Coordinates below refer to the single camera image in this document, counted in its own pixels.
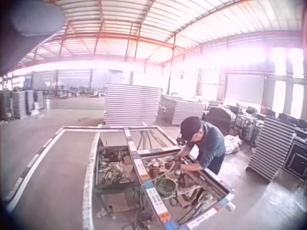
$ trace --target long-sleeved shirt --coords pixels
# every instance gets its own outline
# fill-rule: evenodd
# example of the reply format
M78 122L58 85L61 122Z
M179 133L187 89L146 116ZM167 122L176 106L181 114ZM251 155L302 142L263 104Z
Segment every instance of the long-sleeved shirt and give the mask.
M188 142L187 146L193 148L196 144L199 148L197 160L203 168L207 168L214 157L221 157L225 154L226 147L224 136L214 125L203 122L204 137L197 143Z

